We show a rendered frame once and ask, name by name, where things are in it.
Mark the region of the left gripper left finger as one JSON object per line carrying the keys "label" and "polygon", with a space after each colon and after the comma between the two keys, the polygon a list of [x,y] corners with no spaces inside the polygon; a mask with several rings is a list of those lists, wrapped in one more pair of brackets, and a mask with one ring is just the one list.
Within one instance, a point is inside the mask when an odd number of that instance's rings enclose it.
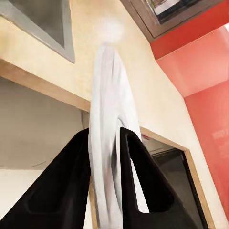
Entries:
{"label": "left gripper left finger", "polygon": [[78,132],[0,221],[0,229],[83,229],[89,128]]}

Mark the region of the saucer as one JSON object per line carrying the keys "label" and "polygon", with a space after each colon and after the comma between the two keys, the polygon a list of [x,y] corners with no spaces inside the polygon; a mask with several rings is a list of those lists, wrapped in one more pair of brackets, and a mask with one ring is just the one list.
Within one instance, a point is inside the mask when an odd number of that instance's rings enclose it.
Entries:
{"label": "saucer", "polygon": [[[94,58],[88,152],[98,229],[123,229],[120,127],[142,141],[132,90],[122,59],[109,42]],[[138,210],[149,209],[131,159]]]}

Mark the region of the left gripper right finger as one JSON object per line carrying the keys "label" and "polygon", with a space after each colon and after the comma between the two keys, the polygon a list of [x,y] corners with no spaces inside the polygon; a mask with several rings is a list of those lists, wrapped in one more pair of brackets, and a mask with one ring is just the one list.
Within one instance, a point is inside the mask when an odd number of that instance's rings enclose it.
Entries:
{"label": "left gripper right finger", "polygon": [[[138,210],[133,161],[149,213]],[[200,229],[138,135],[120,127],[123,229]]]}

